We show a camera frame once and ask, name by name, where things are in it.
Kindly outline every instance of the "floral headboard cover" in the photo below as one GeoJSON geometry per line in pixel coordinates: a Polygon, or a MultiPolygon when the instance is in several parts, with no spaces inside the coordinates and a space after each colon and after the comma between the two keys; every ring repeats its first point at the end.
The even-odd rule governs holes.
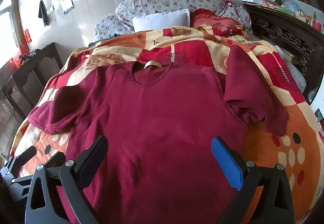
{"type": "Polygon", "coordinates": [[[116,7],[115,14],[109,14],[99,20],[95,26],[95,41],[106,39],[113,34],[134,33],[132,18],[154,13],[172,12],[189,8],[194,11],[205,8],[213,11],[217,16],[235,19],[250,30],[250,16],[248,12],[237,6],[228,6],[224,0],[126,0],[116,7]]]}

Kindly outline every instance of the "maroon sweater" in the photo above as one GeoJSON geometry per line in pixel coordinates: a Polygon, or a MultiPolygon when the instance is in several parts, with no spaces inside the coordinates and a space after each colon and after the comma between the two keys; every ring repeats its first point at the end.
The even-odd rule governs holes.
{"type": "Polygon", "coordinates": [[[231,47],[226,76],[179,63],[134,75],[137,64],[97,67],[28,119],[47,133],[72,128],[69,159],[98,135],[107,137],[106,159],[84,190],[101,223],[215,223],[237,192],[211,153],[212,138],[222,136],[243,155],[249,122],[265,121],[283,135],[287,112],[238,46],[231,47]]]}

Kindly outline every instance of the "bed sheet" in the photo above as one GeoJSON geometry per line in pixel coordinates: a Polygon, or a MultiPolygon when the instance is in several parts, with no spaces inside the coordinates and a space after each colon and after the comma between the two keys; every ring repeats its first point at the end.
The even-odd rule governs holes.
{"type": "MultiPolygon", "coordinates": [[[[264,122],[249,124],[244,159],[265,167],[277,163],[284,165],[292,190],[295,220],[299,223],[322,194],[324,144],[320,129],[275,47],[266,41],[251,41],[243,33],[225,38],[226,35],[219,36],[219,31],[211,26],[202,25],[196,29],[177,26],[116,37],[90,48],[77,49],[61,72],[47,83],[38,106],[53,100],[59,88],[76,85],[93,69],[107,64],[135,60],[142,63],[148,60],[161,63],[181,61],[199,65],[211,62],[216,71],[226,74],[230,46],[239,45],[258,66],[289,114],[283,137],[268,132],[264,122]]],[[[57,151],[65,153],[68,144],[72,144],[69,143],[69,132],[49,135],[27,120],[17,134],[23,134],[23,137],[12,154],[18,155],[31,145],[37,148],[36,156],[23,167],[21,176],[32,174],[38,164],[45,163],[57,151]]],[[[252,216],[261,190],[257,190],[244,223],[252,216]]]]}

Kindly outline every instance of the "sweater sleeve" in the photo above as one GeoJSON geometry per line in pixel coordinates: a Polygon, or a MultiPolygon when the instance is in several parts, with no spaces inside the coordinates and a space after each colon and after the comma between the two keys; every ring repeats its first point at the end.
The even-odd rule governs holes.
{"type": "Polygon", "coordinates": [[[288,113],[260,69],[237,45],[231,46],[227,61],[224,101],[243,123],[264,121],[268,131],[283,136],[288,113]]]}
{"type": "Polygon", "coordinates": [[[93,70],[79,84],[59,88],[53,100],[31,110],[28,121],[50,134],[70,130],[86,108],[95,82],[96,70],[93,70]]]}

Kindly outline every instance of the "orange blanket section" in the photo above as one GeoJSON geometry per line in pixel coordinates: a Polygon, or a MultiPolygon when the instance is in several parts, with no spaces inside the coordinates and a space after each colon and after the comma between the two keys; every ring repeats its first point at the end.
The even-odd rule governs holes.
{"type": "MultiPolygon", "coordinates": [[[[265,167],[274,167],[277,163],[284,165],[297,223],[310,212],[324,185],[324,145],[316,117],[302,94],[296,90],[291,75],[285,73],[285,63],[270,43],[251,41],[244,30],[239,35],[226,38],[225,34],[217,36],[216,33],[219,33],[219,29],[207,25],[196,29],[173,27],[124,35],[99,42],[91,48],[77,49],[61,72],[48,82],[38,106],[53,100],[58,88],[78,84],[93,69],[102,65],[135,60],[143,62],[150,57],[156,61],[189,60],[190,63],[200,64],[201,57],[210,57],[215,70],[226,74],[230,46],[239,45],[259,67],[289,113],[286,135],[283,137],[269,133],[263,122],[249,124],[244,159],[265,167]],[[188,42],[195,42],[194,49],[188,46],[188,42]]],[[[49,135],[28,121],[22,124],[17,136],[22,138],[17,148],[12,149],[12,154],[18,155],[31,145],[37,148],[37,155],[23,167],[21,176],[32,174],[38,164],[45,163],[57,151],[65,153],[67,145],[73,144],[69,143],[69,132],[49,135]]],[[[250,220],[261,191],[262,187],[258,188],[243,223],[250,220]]]]}

